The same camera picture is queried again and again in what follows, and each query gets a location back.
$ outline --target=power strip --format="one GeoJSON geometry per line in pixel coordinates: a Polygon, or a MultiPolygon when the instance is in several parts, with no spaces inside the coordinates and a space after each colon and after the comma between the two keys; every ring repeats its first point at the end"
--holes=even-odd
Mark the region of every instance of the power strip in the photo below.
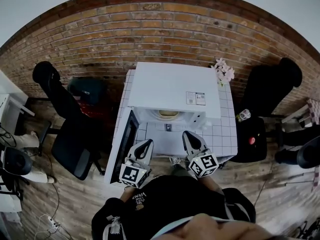
{"type": "Polygon", "coordinates": [[[53,218],[48,216],[48,220],[51,223],[53,229],[57,229],[58,228],[59,225],[55,222],[55,220],[53,218]]]}

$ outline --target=beige pants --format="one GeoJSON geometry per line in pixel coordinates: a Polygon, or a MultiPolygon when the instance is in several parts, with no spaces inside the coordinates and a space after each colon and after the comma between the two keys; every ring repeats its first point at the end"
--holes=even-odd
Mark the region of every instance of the beige pants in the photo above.
{"type": "MultiPolygon", "coordinates": [[[[38,137],[31,134],[25,135],[13,135],[8,134],[3,128],[0,128],[0,143],[7,147],[13,147],[15,149],[23,149],[23,148],[38,148],[39,140],[38,137]]],[[[23,175],[22,177],[39,183],[47,183],[48,177],[47,174],[40,168],[35,168],[32,166],[31,171],[27,175],[23,175]]]]}

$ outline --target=brick arch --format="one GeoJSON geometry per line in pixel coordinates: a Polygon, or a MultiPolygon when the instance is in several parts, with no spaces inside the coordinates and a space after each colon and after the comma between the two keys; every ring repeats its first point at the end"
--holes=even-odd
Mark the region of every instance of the brick arch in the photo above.
{"type": "Polygon", "coordinates": [[[102,78],[119,100],[126,72],[137,61],[207,67],[220,57],[235,69],[231,90],[238,98],[253,66],[282,57],[296,61],[302,85],[277,114],[317,93],[319,53],[283,21],[242,0],[70,0],[8,40],[0,48],[0,68],[30,97],[45,97],[32,70],[47,60],[64,84],[72,77],[102,78]]]}

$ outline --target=open microwave door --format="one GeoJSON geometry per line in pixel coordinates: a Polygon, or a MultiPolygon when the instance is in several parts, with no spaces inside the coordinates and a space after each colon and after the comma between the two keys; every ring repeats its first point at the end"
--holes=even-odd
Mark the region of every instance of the open microwave door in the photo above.
{"type": "Polygon", "coordinates": [[[119,180],[121,164],[125,163],[125,157],[135,144],[138,128],[139,123],[131,107],[124,108],[106,166],[105,183],[124,186],[119,180]]]}

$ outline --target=red object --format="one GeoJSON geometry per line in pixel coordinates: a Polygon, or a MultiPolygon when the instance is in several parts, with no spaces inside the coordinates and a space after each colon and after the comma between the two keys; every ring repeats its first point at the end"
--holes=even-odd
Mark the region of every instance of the red object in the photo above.
{"type": "Polygon", "coordinates": [[[250,137],[249,138],[249,144],[253,145],[256,142],[256,138],[255,137],[250,137]]]}

